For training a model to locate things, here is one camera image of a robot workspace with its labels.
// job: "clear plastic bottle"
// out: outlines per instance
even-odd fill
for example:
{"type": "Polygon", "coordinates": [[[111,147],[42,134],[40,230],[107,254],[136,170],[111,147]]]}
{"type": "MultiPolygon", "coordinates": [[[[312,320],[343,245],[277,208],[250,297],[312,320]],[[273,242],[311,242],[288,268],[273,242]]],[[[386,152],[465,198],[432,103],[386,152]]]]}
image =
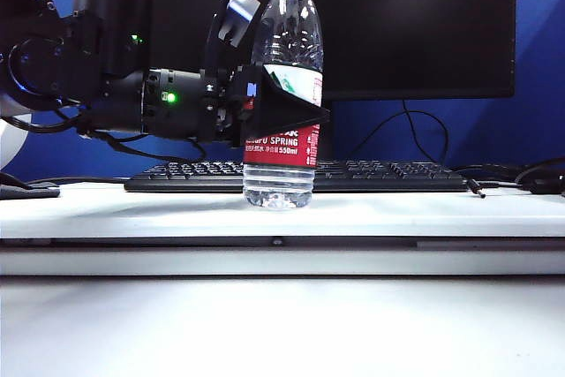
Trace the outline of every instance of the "clear plastic bottle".
{"type": "MultiPolygon", "coordinates": [[[[285,90],[320,106],[323,48],[313,0],[271,0],[261,17],[252,62],[285,90]]],[[[245,145],[244,195],[273,209],[312,199],[319,126],[251,140],[245,145]]]]}

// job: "black monitor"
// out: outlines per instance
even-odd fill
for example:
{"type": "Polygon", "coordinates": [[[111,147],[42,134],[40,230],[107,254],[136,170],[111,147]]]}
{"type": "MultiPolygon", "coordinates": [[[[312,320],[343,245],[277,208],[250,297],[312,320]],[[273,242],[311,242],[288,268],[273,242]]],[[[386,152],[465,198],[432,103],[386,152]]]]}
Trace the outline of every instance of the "black monitor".
{"type": "MultiPolygon", "coordinates": [[[[324,39],[325,100],[514,93],[516,0],[314,2],[324,39]]],[[[198,70],[216,7],[217,0],[154,0],[152,66],[198,70]]],[[[231,52],[228,66],[249,62],[252,38],[231,52]]]]}

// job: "black robotic arm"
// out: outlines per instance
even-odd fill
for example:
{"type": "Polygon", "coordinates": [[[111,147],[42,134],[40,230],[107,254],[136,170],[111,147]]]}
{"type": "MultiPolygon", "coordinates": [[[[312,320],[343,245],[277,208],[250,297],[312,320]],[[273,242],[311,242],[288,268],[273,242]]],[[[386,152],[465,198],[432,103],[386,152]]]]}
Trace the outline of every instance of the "black robotic arm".
{"type": "Polygon", "coordinates": [[[258,9],[256,0],[220,0],[204,67],[185,72],[149,66],[151,0],[74,0],[66,18],[51,0],[0,0],[0,117],[32,132],[75,127],[106,141],[120,131],[233,147],[327,121],[325,109],[285,92],[260,65],[220,68],[222,47],[238,45],[258,9]],[[67,107],[78,115],[49,128],[17,119],[64,117],[67,107]]]}

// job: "bottle label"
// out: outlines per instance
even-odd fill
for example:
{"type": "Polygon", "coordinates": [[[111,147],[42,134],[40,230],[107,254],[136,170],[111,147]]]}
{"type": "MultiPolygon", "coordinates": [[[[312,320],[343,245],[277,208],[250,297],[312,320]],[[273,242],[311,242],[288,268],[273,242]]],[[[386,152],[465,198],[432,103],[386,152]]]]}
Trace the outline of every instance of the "bottle label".
{"type": "MultiPolygon", "coordinates": [[[[279,64],[266,64],[265,68],[287,92],[317,106],[321,105],[320,72],[279,64]]],[[[244,162],[315,168],[319,136],[320,126],[310,125],[291,132],[247,140],[244,162]]]]}

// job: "keyboard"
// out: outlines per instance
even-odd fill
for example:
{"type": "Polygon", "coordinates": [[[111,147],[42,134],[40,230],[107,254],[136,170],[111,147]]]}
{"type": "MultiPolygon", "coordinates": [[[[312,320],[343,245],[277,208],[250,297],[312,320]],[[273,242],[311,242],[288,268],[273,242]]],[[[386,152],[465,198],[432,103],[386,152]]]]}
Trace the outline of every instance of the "keyboard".
{"type": "MultiPolygon", "coordinates": [[[[241,162],[169,162],[126,181],[128,192],[242,192],[241,162]]],[[[466,180],[433,162],[319,161],[315,192],[465,192],[466,180]]]]}

